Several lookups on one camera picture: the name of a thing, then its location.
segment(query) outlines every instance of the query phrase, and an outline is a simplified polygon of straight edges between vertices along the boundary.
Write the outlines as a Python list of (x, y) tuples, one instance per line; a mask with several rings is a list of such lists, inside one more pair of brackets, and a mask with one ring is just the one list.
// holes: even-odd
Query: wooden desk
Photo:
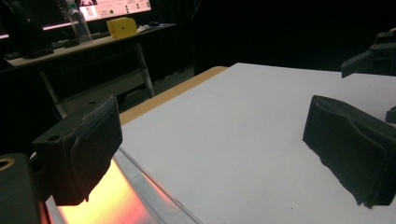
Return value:
[(146, 64), (146, 59), (144, 52), (141, 47), (141, 40), (148, 37), (149, 35), (156, 35), (158, 33), (171, 30), (172, 28), (176, 27), (173, 23), (164, 23), (161, 24), (157, 29), (148, 30), (143, 33), (137, 33), (130, 37), (125, 37), (122, 39), (115, 39), (111, 36), (99, 38), (93, 40), (91, 43), (78, 45), (72, 48), (61, 48), (56, 49), (54, 53), (45, 55), (35, 59), (23, 59), (18, 58), (15, 60), (7, 61), (10, 65), (13, 66), (10, 70), (29, 70), (30, 72), (37, 72), (41, 79), (43, 80), (49, 95), (55, 104), (58, 112), (62, 117), (66, 116), (66, 112), (63, 109), (61, 101), (56, 94), (56, 90), (54, 90), (50, 84), (50, 81), (47, 78), (47, 74), (45, 73), (46, 66), (54, 65), (54, 64), (63, 64), (64, 61), (67, 60), (74, 60), (77, 57), (81, 57), (81, 55), (89, 55), (95, 54), (99, 50), (108, 50), (111, 57), (112, 55), (120, 54), (121, 52), (132, 50), (137, 56), (139, 70), (144, 81), (146, 88), (148, 90), (148, 94), (150, 97), (155, 95), (154, 89), (152, 87), (151, 78), (149, 75), (149, 69)]
[(384, 120), (396, 77), (238, 63), (202, 79), (123, 113), (121, 147), (203, 223), (394, 223), (395, 202), (358, 206), (302, 138), (314, 94)]

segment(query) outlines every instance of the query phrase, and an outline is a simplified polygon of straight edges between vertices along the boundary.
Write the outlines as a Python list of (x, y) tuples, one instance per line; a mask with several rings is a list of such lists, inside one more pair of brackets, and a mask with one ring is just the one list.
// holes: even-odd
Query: monitor screen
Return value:
[(78, 0), (78, 6), (86, 21), (151, 10), (149, 0)]
[[(65, 0), (25, 0), (45, 31), (70, 26)], [(151, 11), (149, 0), (76, 0), (85, 20), (90, 23), (104, 19)], [(0, 21), (0, 39), (8, 35)]]

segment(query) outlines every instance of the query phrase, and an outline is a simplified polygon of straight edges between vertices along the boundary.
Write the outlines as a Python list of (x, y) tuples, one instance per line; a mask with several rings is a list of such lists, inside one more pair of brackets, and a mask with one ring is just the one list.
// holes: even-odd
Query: white table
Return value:
[(313, 95), (385, 120), (396, 77), (238, 63), (124, 124), (121, 146), (203, 223), (395, 223), (303, 142)]

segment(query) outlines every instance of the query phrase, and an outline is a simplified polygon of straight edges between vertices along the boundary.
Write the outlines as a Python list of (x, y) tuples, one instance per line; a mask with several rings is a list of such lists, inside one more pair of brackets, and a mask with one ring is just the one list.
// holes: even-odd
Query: dark wall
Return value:
[(194, 63), (200, 73), (215, 65), (259, 63), (339, 71), (366, 51), (379, 32), (396, 25), (385, 1), (249, 2), (203, 0), (194, 17)]

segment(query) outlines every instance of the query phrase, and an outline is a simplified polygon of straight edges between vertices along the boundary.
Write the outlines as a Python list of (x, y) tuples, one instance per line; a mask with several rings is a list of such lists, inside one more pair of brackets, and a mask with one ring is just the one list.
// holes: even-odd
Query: black foam pad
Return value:
[(389, 205), (396, 192), (396, 129), (332, 98), (312, 97), (303, 140), (367, 207)]
[(122, 142), (117, 99), (90, 102), (40, 135), (33, 146), (48, 168), (57, 205), (77, 205), (99, 183)]

